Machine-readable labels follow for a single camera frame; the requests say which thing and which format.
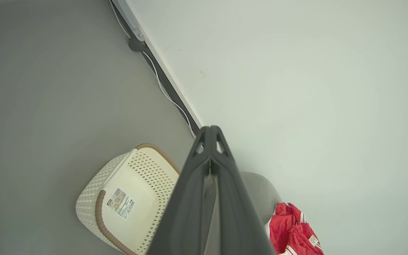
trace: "red garment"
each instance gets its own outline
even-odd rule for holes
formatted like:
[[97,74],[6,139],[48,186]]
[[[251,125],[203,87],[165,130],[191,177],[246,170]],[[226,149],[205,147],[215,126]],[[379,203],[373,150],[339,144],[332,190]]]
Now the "red garment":
[[291,203],[278,203],[265,228],[277,254],[324,255],[305,215]]

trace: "label sticker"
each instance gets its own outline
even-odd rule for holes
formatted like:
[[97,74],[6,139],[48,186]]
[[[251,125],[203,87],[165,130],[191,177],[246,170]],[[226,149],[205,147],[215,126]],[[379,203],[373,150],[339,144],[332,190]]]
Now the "label sticker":
[[126,220],[135,206],[135,200],[118,188],[110,200],[108,200],[107,205],[121,218]]
[[312,234],[308,241],[313,245],[316,246],[319,240]]

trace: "white plastic basket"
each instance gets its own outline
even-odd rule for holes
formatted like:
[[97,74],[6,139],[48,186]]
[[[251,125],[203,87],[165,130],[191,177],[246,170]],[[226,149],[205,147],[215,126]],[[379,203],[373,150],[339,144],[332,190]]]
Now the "white plastic basket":
[[128,255],[147,251],[179,177],[156,145],[141,144],[109,161],[76,202],[78,219],[92,233]]

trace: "power cord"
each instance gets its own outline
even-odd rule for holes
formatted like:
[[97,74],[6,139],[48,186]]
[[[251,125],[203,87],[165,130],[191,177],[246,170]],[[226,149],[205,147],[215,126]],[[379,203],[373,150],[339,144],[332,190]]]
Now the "power cord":
[[[116,14],[116,10],[115,10],[115,8],[114,8],[113,2],[112,2],[111,0],[108,0],[108,2],[109,2],[110,5],[111,5],[111,8],[112,8],[113,13],[114,13],[114,16],[116,17],[116,20],[118,21],[120,28],[122,28],[122,30],[123,30],[124,33],[127,35],[127,37],[128,37],[129,39],[131,39],[131,36],[130,36],[130,35],[128,34],[128,32],[125,30],[125,28],[124,28],[124,26],[122,25],[122,23],[121,23],[121,21],[120,21],[118,15]],[[160,87],[161,92],[163,93],[163,95],[165,95],[165,97],[166,97],[171,103],[173,103],[173,104],[183,113],[183,115],[184,115],[185,118],[187,119],[187,124],[188,124],[188,127],[190,128],[191,135],[193,136],[194,139],[196,139],[196,135],[194,135],[193,129],[191,129],[191,123],[190,123],[190,120],[188,119],[188,116],[186,115],[185,111],[184,111],[180,106],[178,106],[178,105],[168,96],[168,94],[164,91],[163,85],[162,85],[162,83],[160,82],[160,78],[158,77],[157,68],[155,68],[154,62],[152,61],[151,57],[149,57],[149,55],[148,55],[145,51],[142,51],[142,53],[143,53],[144,55],[146,55],[146,57],[147,57],[147,58],[149,59],[149,61],[151,62],[152,67],[154,68],[155,76],[157,77],[158,86]]]

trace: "white tabletop surface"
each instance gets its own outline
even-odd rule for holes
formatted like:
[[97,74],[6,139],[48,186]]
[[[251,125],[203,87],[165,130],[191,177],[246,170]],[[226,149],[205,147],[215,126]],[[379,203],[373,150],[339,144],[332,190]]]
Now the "white tabletop surface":
[[127,1],[197,119],[326,254],[408,253],[408,1]]

